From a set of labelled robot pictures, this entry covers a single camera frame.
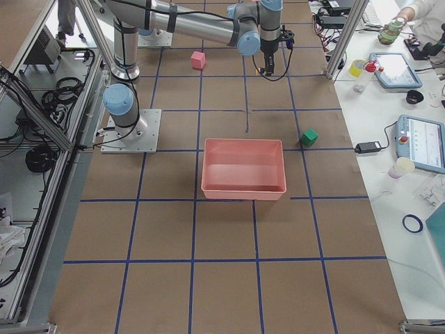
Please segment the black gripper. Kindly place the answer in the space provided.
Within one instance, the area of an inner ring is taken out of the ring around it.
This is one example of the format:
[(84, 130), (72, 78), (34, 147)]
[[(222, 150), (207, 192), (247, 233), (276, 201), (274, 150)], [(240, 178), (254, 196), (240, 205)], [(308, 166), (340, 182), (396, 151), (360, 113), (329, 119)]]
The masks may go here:
[(292, 50), (295, 42), (295, 33), (286, 29), (285, 25), (267, 27), (260, 25), (260, 50), (264, 53), (264, 75), (272, 76), (275, 71), (274, 53), (279, 44), (284, 42), (287, 49)]

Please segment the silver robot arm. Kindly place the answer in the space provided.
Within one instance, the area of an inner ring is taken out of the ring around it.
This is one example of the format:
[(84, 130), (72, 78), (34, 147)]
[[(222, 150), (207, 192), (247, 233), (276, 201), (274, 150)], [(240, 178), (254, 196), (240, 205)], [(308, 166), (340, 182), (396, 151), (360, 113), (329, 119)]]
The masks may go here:
[(113, 76), (132, 82), (140, 75), (137, 65), (140, 30), (188, 35), (235, 47), (242, 56), (264, 55), (258, 69), (270, 79), (280, 43), (293, 49), (294, 34), (281, 24), (282, 1), (249, 1), (228, 6), (226, 15), (192, 10), (163, 1), (108, 1), (115, 29)]

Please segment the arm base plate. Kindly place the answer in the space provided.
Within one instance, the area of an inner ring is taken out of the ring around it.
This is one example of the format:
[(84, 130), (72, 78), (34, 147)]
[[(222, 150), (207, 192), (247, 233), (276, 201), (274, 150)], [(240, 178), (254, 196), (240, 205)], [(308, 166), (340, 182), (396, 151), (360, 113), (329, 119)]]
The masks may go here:
[(129, 135), (127, 133), (132, 127), (128, 129), (115, 127), (112, 117), (109, 116), (107, 126), (113, 129), (105, 133), (105, 144), (101, 145), (101, 152), (104, 154), (155, 153), (161, 115), (160, 109), (141, 109), (139, 121)]

